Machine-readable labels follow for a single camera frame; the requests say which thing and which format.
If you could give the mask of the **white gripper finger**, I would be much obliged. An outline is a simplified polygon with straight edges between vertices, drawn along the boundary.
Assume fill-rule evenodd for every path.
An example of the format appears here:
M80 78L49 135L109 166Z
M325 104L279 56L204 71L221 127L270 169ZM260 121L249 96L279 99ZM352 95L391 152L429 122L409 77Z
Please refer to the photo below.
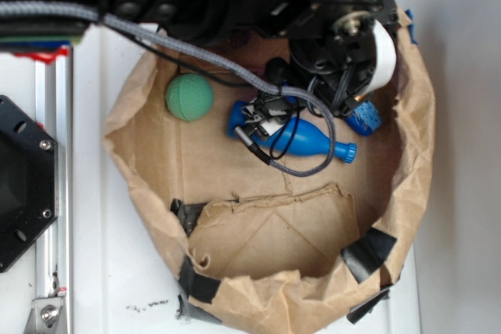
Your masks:
M373 28L376 46L376 65L373 76L367 86L364 87L364 94L369 94L382 88L392 79L397 63L396 47L393 39L383 24L375 21Z

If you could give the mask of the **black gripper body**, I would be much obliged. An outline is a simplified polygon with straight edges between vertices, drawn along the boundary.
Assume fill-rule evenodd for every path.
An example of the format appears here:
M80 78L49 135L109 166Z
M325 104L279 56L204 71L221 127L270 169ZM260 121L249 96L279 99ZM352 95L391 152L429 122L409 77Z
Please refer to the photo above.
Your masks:
M316 1L313 35L290 38L290 58L270 60L269 80L310 92L333 115L350 115L373 94L363 91L376 65L376 20L396 47L397 6L395 0Z

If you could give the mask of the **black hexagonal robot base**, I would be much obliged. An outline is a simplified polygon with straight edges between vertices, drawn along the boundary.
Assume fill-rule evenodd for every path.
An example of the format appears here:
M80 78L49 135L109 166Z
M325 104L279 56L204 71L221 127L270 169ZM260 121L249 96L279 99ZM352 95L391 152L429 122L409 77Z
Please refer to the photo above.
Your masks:
M1 96L1 272L56 219L57 142Z

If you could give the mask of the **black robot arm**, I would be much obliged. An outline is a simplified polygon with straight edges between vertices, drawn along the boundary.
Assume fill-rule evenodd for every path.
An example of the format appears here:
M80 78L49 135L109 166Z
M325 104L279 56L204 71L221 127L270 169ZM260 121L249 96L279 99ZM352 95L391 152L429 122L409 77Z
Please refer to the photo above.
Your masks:
M253 31L285 38L290 60L271 59L270 81L310 91L337 117L346 117L360 96L372 92L384 63L396 49L395 0L1 0L36 2L35 11L1 11L4 52L55 52L81 37L89 20L58 16L52 2L94 9L133 23L156 23L173 38L198 46L217 45Z

